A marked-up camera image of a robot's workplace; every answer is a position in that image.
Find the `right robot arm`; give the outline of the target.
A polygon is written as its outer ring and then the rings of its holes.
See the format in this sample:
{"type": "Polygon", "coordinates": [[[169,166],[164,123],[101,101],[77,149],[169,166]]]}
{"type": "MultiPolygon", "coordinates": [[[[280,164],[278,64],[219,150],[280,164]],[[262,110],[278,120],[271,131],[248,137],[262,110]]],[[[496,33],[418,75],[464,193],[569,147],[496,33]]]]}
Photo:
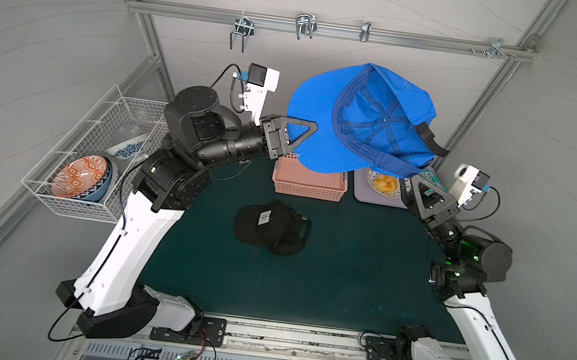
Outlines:
{"type": "MultiPolygon", "coordinates": [[[[432,261],[432,294],[446,308],[473,360],[516,360],[498,325],[485,284],[506,279],[513,253],[494,234],[462,226],[460,204],[421,175],[404,179],[403,204],[424,225],[445,261],[432,261]]],[[[452,360],[425,326],[405,326],[395,338],[394,360],[452,360]]]]}

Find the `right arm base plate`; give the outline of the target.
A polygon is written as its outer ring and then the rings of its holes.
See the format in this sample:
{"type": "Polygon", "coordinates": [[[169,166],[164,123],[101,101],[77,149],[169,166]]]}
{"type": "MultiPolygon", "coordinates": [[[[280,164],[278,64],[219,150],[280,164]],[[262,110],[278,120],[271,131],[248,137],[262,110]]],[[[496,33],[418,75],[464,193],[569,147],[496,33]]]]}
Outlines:
{"type": "Polygon", "coordinates": [[[367,360],[412,360],[409,347],[402,337],[386,338],[376,333],[365,333],[360,339],[367,360]]]}

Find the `metal double hook middle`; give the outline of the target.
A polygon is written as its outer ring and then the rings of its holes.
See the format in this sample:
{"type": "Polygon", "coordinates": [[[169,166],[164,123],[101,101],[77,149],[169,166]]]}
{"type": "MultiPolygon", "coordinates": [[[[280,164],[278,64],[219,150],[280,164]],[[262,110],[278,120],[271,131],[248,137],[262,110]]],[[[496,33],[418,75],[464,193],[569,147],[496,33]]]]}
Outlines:
{"type": "Polygon", "coordinates": [[[315,32],[318,30],[318,20],[316,15],[311,13],[301,13],[295,17],[296,38],[298,40],[304,38],[312,39],[315,32]]]}

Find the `green snack packet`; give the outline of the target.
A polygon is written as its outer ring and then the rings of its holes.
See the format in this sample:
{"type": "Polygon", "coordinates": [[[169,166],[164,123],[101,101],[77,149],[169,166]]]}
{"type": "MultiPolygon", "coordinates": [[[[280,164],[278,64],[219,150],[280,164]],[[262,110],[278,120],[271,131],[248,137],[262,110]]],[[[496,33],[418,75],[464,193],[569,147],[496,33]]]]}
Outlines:
{"type": "Polygon", "coordinates": [[[422,170],[420,173],[420,176],[422,178],[426,179],[431,184],[437,186],[437,188],[439,188],[445,192],[447,191],[447,189],[444,187],[444,185],[438,179],[438,176],[435,173],[435,171],[433,171],[431,168],[426,168],[426,169],[422,170]]]}

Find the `small metal hook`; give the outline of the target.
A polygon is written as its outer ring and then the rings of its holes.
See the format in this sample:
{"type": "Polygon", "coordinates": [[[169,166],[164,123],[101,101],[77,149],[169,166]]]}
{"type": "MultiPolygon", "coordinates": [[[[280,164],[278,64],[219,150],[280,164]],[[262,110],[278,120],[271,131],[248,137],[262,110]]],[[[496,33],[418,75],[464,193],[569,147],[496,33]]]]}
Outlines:
{"type": "Polygon", "coordinates": [[[360,29],[359,42],[367,43],[371,35],[372,23],[370,21],[363,22],[360,29]]]}

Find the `pink plastic basket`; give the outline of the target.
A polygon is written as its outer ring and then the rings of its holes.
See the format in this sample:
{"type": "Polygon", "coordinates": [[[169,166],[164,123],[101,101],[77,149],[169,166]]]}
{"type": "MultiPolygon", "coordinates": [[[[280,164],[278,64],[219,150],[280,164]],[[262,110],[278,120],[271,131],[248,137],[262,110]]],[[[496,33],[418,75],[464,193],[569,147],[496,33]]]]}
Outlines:
{"type": "Polygon", "coordinates": [[[272,181],[277,193],[335,203],[348,189],[347,173],[312,172],[293,153],[276,160],[272,181]]]}

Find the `blue patterned bowl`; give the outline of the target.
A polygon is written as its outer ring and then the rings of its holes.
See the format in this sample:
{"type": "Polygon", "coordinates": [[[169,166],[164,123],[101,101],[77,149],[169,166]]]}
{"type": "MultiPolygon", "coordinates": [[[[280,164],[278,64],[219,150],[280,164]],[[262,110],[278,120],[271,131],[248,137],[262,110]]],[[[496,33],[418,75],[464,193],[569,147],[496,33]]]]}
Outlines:
{"type": "Polygon", "coordinates": [[[118,159],[119,161],[132,159],[141,151],[148,139],[148,136],[148,133],[144,133],[135,136],[132,139],[124,140],[123,142],[106,149],[106,153],[111,158],[118,159]]]}

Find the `black baseball cap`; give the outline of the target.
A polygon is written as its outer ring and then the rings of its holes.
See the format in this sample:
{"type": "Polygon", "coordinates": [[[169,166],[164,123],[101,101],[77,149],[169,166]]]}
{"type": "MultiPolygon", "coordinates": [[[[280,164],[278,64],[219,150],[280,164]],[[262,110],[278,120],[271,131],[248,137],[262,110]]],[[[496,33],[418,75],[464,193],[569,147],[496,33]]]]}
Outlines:
{"type": "Polygon", "coordinates": [[[241,208],[234,220],[233,233],[240,242],[283,257],[304,251],[312,228],[311,219],[276,200],[241,208]]]}

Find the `blue baseball cap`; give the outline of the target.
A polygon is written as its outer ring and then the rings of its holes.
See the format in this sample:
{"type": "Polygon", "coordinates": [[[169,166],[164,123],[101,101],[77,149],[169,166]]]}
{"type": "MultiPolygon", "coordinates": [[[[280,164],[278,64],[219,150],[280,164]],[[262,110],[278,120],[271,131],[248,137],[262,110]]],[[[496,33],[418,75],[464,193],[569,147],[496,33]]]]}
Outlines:
{"type": "Polygon", "coordinates": [[[425,90],[368,63],[311,77],[292,95],[288,116],[318,124],[294,150],[312,172],[372,168],[409,178],[448,155],[430,128],[435,110],[425,90]]]}

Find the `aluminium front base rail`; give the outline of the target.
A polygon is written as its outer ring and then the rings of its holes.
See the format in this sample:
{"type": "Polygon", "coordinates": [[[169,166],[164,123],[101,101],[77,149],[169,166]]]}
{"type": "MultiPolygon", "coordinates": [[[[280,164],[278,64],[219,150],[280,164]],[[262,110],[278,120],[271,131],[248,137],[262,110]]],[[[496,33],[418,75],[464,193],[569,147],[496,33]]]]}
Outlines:
{"type": "MultiPolygon", "coordinates": [[[[180,331],[197,315],[204,315],[182,298],[160,301],[146,294],[112,312],[98,313],[95,307],[88,305],[85,297],[71,297],[66,307],[79,311],[76,325],[88,339],[127,338],[147,327],[180,331]]],[[[329,360],[367,360],[361,336],[285,324],[271,325],[263,321],[231,320],[228,321],[224,340],[228,339],[236,347],[247,350],[296,353],[329,360]]],[[[419,337],[412,341],[400,337],[409,347],[412,360],[454,360],[432,337],[419,337]]],[[[473,353],[472,359],[507,360],[507,357],[504,354],[482,357],[473,353]]]]}

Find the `metal hook right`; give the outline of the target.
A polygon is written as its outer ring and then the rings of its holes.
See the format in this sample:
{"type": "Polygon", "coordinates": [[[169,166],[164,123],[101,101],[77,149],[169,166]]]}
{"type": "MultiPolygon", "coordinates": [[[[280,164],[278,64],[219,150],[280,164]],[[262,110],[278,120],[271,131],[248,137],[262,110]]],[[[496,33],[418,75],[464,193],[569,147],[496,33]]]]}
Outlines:
{"type": "Polygon", "coordinates": [[[479,50],[477,48],[470,48],[469,52],[471,55],[481,55],[488,59],[499,59],[499,60],[516,60],[517,56],[514,53],[505,52],[503,48],[503,40],[496,39],[490,46],[486,49],[479,50]]]}

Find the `aluminium crossbar rail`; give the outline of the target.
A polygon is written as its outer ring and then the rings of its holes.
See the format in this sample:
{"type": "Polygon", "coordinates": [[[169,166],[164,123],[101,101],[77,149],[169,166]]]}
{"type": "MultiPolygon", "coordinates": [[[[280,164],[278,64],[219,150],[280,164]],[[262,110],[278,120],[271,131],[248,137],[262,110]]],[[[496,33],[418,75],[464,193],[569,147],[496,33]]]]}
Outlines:
{"type": "MultiPolygon", "coordinates": [[[[150,16],[166,18],[183,18],[186,20],[232,26],[237,18],[247,17],[255,24],[255,30],[273,32],[289,32],[296,35],[295,17],[283,17],[238,10],[214,8],[208,6],[176,3],[157,0],[126,0],[131,12],[144,13],[150,16]]],[[[318,29],[314,37],[326,37],[359,42],[361,26],[357,24],[337,24],[318,20],[318,29]]],[[[436,36],[407,33],[406,31],[390,31],[372,25],[371,35],[367,43],[403,47],[441,53],[454,53],[484,58],[481,55],[471,55],[470,48],[486,49],[492,42],[466,39],[442,38],[436,36]]],[[[517,62],[534,62],[539,57],[533,47],[519,47],[503,43],[505,52],[514,53],[517,62]]]]}

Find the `patterned bowl with fruit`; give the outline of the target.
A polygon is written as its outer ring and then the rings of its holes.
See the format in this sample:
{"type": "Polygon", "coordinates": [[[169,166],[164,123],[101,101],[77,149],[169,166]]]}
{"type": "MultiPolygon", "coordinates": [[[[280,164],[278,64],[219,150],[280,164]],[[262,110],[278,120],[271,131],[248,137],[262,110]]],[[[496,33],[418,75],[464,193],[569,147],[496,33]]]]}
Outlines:
{"type": "Polygon", "coordinates": [[[367,184],[376,193],[387,198],[401,196],[399,179],[386,174],[375,172],[373,169],[366,170],[367,184]]]}

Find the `orange patterned bowl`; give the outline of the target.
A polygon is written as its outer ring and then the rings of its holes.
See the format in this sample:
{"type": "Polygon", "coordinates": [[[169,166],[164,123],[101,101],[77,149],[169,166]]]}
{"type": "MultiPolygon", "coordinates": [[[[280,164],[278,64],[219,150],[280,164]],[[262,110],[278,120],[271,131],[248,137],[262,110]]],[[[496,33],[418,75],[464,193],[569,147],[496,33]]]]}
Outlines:
{"type": "Polygon", "coordinates": [[[107,171],[107,159],[87,155],[70,162],[60,170],[52,181],[50,192],[55,197],[76,199],[96,187],[107,171]]]}

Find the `metal double hook left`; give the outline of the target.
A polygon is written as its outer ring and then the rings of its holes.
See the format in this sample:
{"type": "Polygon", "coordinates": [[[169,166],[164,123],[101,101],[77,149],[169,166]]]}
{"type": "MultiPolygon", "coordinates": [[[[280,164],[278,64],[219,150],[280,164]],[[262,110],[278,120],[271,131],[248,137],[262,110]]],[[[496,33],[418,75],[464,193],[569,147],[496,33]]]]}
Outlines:
{"type": "Polygon", "coordinates": [[[255,24],[247,17],[237,18],[233,30],[229,33],[229,48],[233,50],[237,42],[240,42],[240,51],[246,50],[250,37],[255,34],[255,24]]]}

